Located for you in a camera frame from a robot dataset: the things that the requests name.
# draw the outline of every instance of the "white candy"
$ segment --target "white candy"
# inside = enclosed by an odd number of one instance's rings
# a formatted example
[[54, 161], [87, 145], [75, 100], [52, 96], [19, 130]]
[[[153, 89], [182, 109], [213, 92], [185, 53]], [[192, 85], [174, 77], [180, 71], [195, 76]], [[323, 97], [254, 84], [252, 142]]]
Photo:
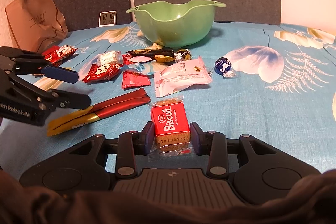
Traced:
[[115, 64], [118, 63], [119, 61], [119, 55], [120, 54], [117, 51], [107, 52], [98, 57], [97, 62], [100, 63], [101, 65]]

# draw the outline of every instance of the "red biscuit wrapper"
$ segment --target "red biscuit wrapper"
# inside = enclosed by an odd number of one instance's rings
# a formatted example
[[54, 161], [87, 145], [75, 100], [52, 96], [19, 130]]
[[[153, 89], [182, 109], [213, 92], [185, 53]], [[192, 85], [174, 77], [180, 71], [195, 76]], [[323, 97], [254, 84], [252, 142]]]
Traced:
[[[131, 56], [130, 54], [123, 55], [125, 65], [134, 64], [134, 62], [127, 60], [127, 58], [130, 56]], [[151, 85], [151, 81], [149, 80], [148, 76], [142, 75], [140, 73], [124, 71], [122, 89], [138, 88], [141, 86], [148, 86], [148, 85]]]
[[173, 98], [153, 104], [152, 121], [158, 147], [162, 151], [173, 151], [188, 146], [190, 129], [181, 99]]
[[122, 64], [105, 64], [99, 66], [97, 64], [92, 64], [88, 75], [83, 79], [84, 83], [102, 80], [111, 80], [120, 72]]
[[53, 63], [54, 66], [59, 66], [65, 61], [65, 59], [72, 56], [76, 50], [78, 50], [78, 48], [69, 45], [64, 45], [62, 47], [52, 46], [44, 51], [42, 55], [44, 55], [45, 60]]

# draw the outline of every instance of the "brown paper bag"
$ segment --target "brown paper bag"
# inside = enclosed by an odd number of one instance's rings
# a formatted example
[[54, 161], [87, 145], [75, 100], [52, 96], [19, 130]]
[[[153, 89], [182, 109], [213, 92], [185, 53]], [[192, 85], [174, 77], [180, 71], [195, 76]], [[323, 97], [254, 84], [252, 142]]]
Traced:
[[41, 53], [68, 33], [64, 16], [53, 0], [14, 0], [5, 12], [15, 48]]

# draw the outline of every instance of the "snack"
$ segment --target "snack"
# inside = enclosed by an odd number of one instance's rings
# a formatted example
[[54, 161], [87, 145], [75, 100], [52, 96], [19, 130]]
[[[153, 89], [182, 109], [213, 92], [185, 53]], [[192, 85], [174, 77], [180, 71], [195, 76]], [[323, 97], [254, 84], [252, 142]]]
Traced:
[[121, 51], [110, 51], [98, 57], [97, 64], [117, 64], [120, 60]]
[[225, 58], [221, 57], [218, 58], [215, 62], [215, 72], [219, 75], [222, 75], [227, 78], [231, 78], [235, 76], [235, 73], [233, 72], [231, 62]]
[[211, 82], [201, 57], [173, 64], [154, 74], [156, 97], [179, 92], [194, 84]]
[[147, 50], [147, 49], [143, 49], [143, 50], [133, 50], [133, 51], [128, 51], [128, 54], [132, 55], [132, 56], [147, 56], [152, 58], [153, 60], [155, 59], [155, 55], [164, 55], [164, 56], [170, 56], [170, 57], [174, 57], [174, 51], [173, 50]]
[[191, 52], [186, 48], [178, 50], [175, 54], [175, 62], [182, 62], [191, 59]]
[[[130, 56], [131, 55], [123, 55], [125, 65], [132, 64], [132, 62], [127, 59]], [[131, 71], [123, 72], [122, 89], [135, 88], [148, 85], [151, 85], [151, 82], [146, 75], [142, 75]]]
[[121, 112], [145, 105], [150, 101], [150, 97], [143, 88], [111, 98], [50, 121], [47, 136], [54, 136], [70, 129], [117, 115]]
[[190, 129], [182, 97], [155, 102], [151, 108], [155, 140], [163, 152], [186, 148]]
[[82, 80], [84, 83], [102, 80], [111, 80], [120, 72], [122, 64], [105, 64], [99, 66], [97, 64], [92, 64], [88, 75]]
[[52, 46], [44, 51], [42, 55], [44, 55], [45, 60], [53, 63], [54, 66], [59, 66], [65, 61], [65, 59], [72, 56], [76, 50], [78, 50], [78, 48], [69, 45], [64, 45], [62, 47]]
[[175, 53], [173, 50], [143, 49], [143, 50], [128, 51], [127, 53], [132, 56], [149, 57], [152, 60], [156, 60], [157, 62], [162, 63], [171, 62], [175, 60]]

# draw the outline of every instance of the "red candy wrapper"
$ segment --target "red candy wrapper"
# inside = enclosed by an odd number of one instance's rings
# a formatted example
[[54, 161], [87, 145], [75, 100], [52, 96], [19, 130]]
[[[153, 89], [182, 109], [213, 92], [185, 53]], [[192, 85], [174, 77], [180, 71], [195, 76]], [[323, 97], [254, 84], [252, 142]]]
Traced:
[[69, 45], [64, 45], [62, 47], [52, 46], [44, 51], [42, 55], [44, 55], [45, 60], [53, 63], [54, 66], [59, 66], [65, 61], [65, 59], [72, 56], [76, 50], [78, 50], [78, 48]]
[[99, 66], [97, 64], [92, 64], [88, 75], [83, 79], [84, 83], [102, 80], [111, 80], [120, 72], [122, 64], [105, 64]]
[[[134, 62], [127, 60], [128, 57], [131, 57], [131, 55], [123, 55], [124, 64], [134, 64]], [[122, 89], [138, 88], [147, 85], [151, 85], [151, 81], [149, 80], [148, 76], [130, 71], [124, 71]]]

